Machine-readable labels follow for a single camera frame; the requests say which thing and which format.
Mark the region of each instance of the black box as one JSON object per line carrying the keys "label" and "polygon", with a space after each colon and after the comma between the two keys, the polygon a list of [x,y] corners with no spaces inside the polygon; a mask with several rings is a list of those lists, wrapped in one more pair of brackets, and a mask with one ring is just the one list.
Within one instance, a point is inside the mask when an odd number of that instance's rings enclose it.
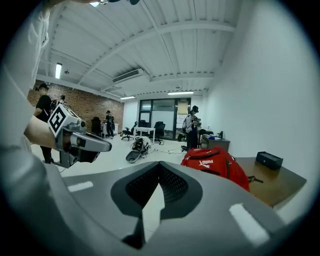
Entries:
{"label": "black box", "polygon": [[267,152],[258,152],[255,160],[271,170],[277,170],[281,167],[284,159]]}

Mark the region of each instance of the glass door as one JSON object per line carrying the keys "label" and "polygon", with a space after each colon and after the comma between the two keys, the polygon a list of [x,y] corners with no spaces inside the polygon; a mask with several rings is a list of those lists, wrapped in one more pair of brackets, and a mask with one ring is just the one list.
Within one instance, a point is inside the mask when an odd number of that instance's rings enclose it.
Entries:
{"label": "glass door", "polygon": [[151,112],[151,127],[156,122],[163,122],[164,139],[173,139],[174,135],[175,99],[154,99]]}

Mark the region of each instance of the window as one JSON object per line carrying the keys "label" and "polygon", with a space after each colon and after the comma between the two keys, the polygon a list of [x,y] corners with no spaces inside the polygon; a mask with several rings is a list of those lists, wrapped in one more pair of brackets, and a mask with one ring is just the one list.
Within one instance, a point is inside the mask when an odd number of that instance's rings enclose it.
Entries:
{"label": "window", "polygon": [[150,111],[150,110],[151,110],[151,100],[142,100],[141,111]]}

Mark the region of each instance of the red bag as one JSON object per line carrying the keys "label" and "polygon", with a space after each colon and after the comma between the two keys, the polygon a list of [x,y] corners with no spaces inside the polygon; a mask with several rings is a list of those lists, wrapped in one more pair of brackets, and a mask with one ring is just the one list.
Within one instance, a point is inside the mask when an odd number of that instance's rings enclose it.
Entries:
{"label": "red bag", "polygon": [[236,160],[222,147],[213,149],[193,148],[181,162],[182,166],[218,175],[237,183],[250,192],[249,179]]}

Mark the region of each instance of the white wall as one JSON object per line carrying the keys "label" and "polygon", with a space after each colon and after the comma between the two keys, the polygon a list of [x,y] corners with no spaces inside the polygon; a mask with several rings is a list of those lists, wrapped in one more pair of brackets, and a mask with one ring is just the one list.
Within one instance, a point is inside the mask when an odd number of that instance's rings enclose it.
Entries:
{"label": "white wall", "polygon": [[124,103],[123,109],[123,130],[125,127],[132,128],[137,121],[138,100],[128,99]]}
{"label": "white wall", "polygon": [[208,92],[207,118],[235,157],[267,151],[307,179],[277,208],[285,222],[305,213],[318,189],[320,72],[294,20],[271,1],[243,1],[226,59]]}

